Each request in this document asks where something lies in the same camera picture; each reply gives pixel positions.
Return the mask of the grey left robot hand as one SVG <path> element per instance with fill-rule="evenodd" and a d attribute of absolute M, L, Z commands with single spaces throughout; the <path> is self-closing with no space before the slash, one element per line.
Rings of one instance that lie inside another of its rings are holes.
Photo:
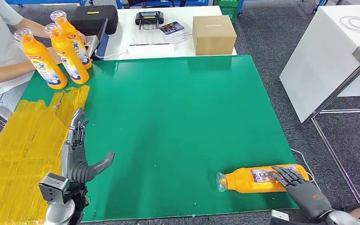
<path fill-rule="evenodd" d="M 61 148 L 60 171 L 61 175 L 69 181 L 87 183 L 107 169 L 115 156 L 114 152 L 108 152 L 104 159 L 89 165 L 86 159 L 84 144 L 85 128 L 89 122 L 84 119 L 85 112 L 78 108 L 69 125 L 66 139 Z"/>

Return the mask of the person's right hand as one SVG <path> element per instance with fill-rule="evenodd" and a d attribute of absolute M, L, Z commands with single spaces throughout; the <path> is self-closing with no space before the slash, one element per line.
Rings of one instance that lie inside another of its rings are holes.
<path fill-rule="evenodd" d="M 58 65 L 61 63 L 61 59 L 57 55 L 56 51 L 52 47 L 47 48 L 49 55 L 53 59 L 53 61 Z"/>

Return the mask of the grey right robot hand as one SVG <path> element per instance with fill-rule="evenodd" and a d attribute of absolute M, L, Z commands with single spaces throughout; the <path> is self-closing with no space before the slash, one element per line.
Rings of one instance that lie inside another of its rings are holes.
<path fill-rule="evenodd" d="M 333 211 L 328 198 L 315 184 L 294 170 L 274 165 L 271 168 L 275 171 L 269 175 L 282 185 L 310 222 L 320 222 L 324 215 Z"/>

